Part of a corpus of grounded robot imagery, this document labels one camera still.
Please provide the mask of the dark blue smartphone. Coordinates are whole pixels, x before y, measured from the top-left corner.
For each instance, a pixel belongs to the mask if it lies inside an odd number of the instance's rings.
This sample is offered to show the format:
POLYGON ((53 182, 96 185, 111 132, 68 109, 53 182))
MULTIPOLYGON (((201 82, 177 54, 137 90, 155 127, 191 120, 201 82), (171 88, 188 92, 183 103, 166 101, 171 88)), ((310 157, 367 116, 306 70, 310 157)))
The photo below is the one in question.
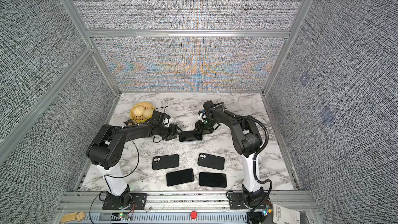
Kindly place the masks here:
POLYGON ((201 141, 202 139, 203 134, 198 131, 182 131, 179 133, 180 142, 201 141))

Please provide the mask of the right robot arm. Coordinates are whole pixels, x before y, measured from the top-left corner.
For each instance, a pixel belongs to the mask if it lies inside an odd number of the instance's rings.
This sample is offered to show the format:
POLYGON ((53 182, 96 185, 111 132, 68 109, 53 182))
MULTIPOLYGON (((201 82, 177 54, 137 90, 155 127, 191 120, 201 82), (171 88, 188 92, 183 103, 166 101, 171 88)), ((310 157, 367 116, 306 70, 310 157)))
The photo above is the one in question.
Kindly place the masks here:
POLYGON ((203 110, 198 113, 200 120, 195 124, 195 131, 200 134, 211 134, 221 124, 230 129, 236 152, 241 155, 244 182, 243 199, 249 208, 258 206, 266 199, 272 189, 269 179, 261 180, 259 171, 259 154, 266 148, 269 133, 258 119, 248 115, 237 115, 227 110, 223 102, 207 101, 203 110))

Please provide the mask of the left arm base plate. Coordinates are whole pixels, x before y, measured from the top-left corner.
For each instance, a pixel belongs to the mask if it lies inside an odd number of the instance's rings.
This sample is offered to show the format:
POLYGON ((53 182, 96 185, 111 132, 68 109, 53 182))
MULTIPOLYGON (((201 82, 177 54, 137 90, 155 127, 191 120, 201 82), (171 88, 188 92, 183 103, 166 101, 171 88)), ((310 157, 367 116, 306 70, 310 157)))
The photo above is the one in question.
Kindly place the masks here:
POLYGON ((102 210, 121 210, 127 211, 132 210, 144 210, 146 201, 146 193, 125 193, 122 196, 114 196, 106 193, 105 199, 100 199, 103 202, 102 210))

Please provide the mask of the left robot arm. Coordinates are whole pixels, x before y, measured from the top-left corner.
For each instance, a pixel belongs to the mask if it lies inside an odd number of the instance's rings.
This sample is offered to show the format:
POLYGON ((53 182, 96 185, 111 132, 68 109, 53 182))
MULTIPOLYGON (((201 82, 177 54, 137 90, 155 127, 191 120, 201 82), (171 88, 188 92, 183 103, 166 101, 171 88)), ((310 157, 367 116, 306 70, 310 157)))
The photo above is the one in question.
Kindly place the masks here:
POLYGON ((141 123, 127 127, 103 125, 89 145, 86 156, 97 167, 107 184, 105 202, 119 209, 126 209, 131 205, 130 187, 120 168, 126 142, 152 136, 160 136, 162 140, 169 141, 177 135, 178 126, 175 124, 141 123))

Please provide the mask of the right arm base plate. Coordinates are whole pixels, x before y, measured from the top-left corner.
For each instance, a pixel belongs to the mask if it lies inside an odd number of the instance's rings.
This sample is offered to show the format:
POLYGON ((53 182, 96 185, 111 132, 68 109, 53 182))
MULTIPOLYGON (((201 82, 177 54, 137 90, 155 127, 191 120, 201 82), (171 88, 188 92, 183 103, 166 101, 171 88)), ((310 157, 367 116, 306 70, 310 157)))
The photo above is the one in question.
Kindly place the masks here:
POLYGON ((243 196, 242 192, 228 191, 226 193, 227 199, 229 201, 230 209, 252 209, 257 206, 263 199, 248 201, 247 197, 243 196))

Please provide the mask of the light blue phone case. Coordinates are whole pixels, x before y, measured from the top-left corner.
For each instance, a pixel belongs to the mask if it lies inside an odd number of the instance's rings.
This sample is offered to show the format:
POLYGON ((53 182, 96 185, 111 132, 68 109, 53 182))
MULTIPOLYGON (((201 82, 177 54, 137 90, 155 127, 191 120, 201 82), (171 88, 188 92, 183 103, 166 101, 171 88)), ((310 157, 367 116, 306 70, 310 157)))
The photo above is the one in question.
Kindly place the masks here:
POLYGON ((203 141, 180 141, 181 144, 187 144, 187 145, 194 145, 194 144, 201 144, 203 141))

